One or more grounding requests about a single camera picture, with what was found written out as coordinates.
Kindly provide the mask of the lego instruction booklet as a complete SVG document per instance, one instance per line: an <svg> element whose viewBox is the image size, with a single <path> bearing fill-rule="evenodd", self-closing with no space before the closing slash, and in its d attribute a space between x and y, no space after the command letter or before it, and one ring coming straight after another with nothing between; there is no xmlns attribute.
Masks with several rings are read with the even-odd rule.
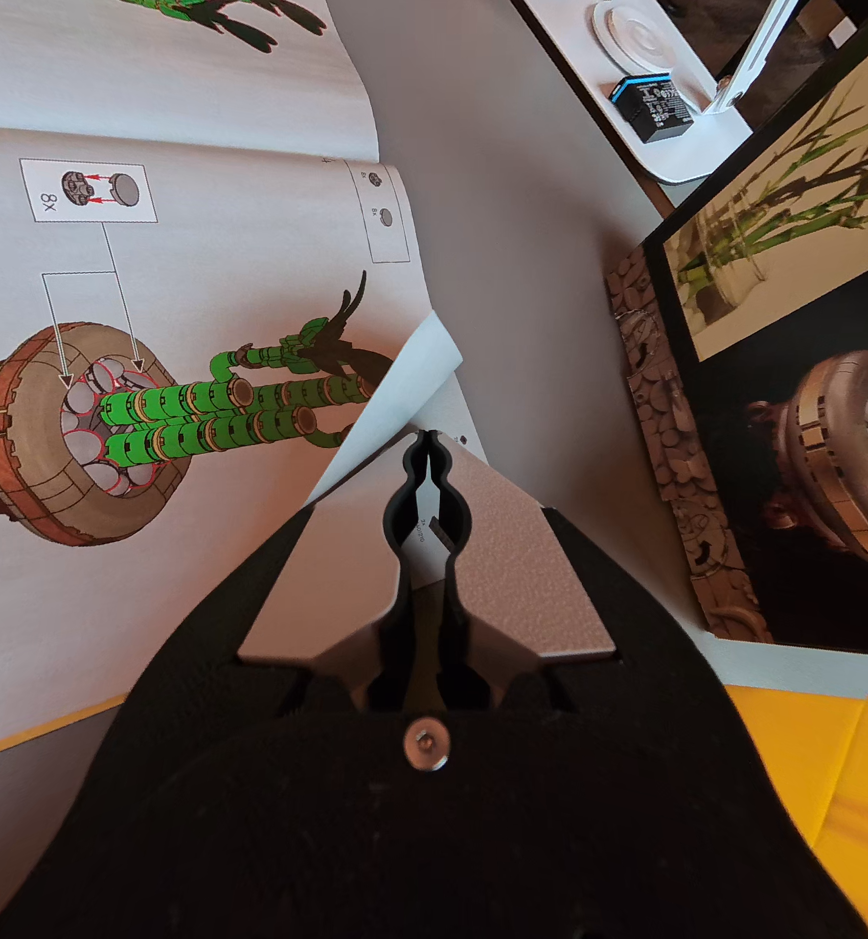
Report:
<svg viewBox="0 0 868 939"><path fill-rule="evenodd" d="M0 2L0 750L461 360L325 2Z"/></svg>

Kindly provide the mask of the black battery with blue edge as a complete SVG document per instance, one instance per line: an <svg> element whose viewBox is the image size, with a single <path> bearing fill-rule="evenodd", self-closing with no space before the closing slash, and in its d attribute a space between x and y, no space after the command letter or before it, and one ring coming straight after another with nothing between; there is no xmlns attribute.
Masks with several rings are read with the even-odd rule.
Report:
<svg viewBox="0 0 868 939"><path fill-rule="evenodd" d="M694 123L670 73L625 77L609 101L644 144L681 136Z"/></svg>

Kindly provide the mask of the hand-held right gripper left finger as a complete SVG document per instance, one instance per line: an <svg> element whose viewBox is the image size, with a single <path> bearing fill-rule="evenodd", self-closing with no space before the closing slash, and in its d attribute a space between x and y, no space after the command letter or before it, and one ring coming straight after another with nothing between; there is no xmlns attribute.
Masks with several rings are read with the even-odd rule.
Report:
<svg viewBox="0 0 868 939"><path fill-rule="evenodd" d="M357 708L404 697L414 656L401 546L418 520L426 433L408 433L317 501L238 651L242 664L302 669Z"/></svg>

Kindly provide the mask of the black lego set box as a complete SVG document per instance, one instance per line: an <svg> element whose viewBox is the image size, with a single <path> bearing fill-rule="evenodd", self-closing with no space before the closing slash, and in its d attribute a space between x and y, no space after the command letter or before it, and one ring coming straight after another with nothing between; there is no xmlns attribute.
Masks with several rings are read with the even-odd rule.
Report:
<svg viewBox="0 0 868 939"><path fill-rule="evenodd" d="M868 20L606 283L710 632L868 652Z"/></svg>

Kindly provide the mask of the yellow parts bin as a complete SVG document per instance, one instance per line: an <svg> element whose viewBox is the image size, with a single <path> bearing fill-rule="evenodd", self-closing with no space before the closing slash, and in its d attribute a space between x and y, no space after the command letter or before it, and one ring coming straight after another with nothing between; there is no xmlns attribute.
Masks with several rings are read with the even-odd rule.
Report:
<svg viewBox="0 0 868 939"><path fill-rule="evenodd" d="M727 690L781 802L868 924L868 698Z"/></svg>

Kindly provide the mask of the white stand base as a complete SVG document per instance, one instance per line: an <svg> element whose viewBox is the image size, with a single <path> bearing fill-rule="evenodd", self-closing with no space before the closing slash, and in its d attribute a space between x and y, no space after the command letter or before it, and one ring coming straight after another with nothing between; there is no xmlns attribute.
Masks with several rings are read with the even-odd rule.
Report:
<svg viewBox="0 0 868 939"><path fill-rule="evenodd" d="M713 173L750 135L735 102L751 86L797 2L770 2L729 79L716 80L655 1L514 2L583 106L624 158L663 184ZM626 78L668 73L691 114L681 135L645 143L611 95Z"/></svg>

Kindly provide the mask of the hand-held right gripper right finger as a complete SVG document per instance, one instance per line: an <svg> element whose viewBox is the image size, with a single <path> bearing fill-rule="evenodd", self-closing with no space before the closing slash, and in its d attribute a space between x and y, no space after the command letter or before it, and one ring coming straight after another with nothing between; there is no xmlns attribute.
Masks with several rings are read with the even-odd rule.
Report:
<svg viewBox="0 0 868 939"><path fill-rule="evenodd" d="M524 674L612 657L543 506L449 436L429 431L427 443L449 541L437 676L446 707L487 709Z"/></svg>

